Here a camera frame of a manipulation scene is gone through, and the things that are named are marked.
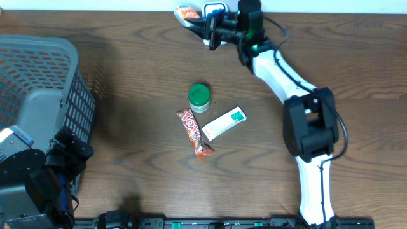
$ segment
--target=green lid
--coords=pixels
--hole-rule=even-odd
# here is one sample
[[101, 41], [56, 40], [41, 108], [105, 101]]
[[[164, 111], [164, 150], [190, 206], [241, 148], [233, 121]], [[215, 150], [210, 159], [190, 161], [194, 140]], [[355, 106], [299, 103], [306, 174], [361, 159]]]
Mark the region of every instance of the green lid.
[[205, 85], [193, 85], [188, 93], [190, 103], [195, 106], [203, 106], [209, 102], [209, 89]]

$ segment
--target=plastic laundry basket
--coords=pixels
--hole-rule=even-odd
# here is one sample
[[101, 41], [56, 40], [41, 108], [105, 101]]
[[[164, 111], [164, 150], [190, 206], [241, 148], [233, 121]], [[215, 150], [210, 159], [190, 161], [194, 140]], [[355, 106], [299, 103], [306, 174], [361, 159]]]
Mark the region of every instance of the plastic laundry basket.
[[[0, 128], [18, 125], [46, 153], [63, 126], [89, 142], [95, 100], [61, 38], [0, 35]], [[80, 175], [72, 182], [78, 192]]]

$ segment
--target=orange snack wrapper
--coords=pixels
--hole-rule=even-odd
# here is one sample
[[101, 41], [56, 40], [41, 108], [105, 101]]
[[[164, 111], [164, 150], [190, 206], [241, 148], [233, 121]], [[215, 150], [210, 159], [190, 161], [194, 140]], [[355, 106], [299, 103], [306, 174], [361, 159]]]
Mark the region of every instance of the orange snack wrapper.
[[197, 120], [193, 116], [192, 110], [190, 108], [183, 109], [178, 111], [177, 115], [184, 124], [186, 133], [190, 138], [197, 158], [199, 159], [213, 154], [214, 150], [202, 140], [199, 126]]
[[189, 6], [177, 6], [176, 11], [184, 20], [187, 18], [200, 18], [198, 13]]

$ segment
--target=wooden table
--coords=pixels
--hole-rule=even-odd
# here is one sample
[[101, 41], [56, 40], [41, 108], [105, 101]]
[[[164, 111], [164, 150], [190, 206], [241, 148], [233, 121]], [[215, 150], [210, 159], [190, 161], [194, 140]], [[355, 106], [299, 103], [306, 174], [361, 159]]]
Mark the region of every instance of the wooden table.
[[[332, 89], [347, 124], [348, 153], [331, 168], [335, 213], [405, 228], [407, 16], [268, 16], [290, 32], [286, 60], [307, 81]], [[282, 38], [265, 28], [274, 41]], [[0, 33], [58, 36], [79, 51], [98, 111], [77, 217], [119, 207], [169, 218], [297, 213], [300, 183], [282, 139], [282, 105], [241, 66], [233, 45], [209, 51], [170, 12], [5, 11]], [[208, 112], [196, 115], [201, 127], [236, 105], [248, 116], [201, 160], [176, 116], [195, 83], [212, 92]]]

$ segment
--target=small container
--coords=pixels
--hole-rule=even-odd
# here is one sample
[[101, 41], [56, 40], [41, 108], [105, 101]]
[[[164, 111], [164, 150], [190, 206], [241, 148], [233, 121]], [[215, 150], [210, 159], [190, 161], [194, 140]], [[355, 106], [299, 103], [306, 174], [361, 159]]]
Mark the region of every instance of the small container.
[[202, 84], [193, 85], [188, 93], [190, 107], [196, 113], [203, 113], [209, 108], [209, 89]]

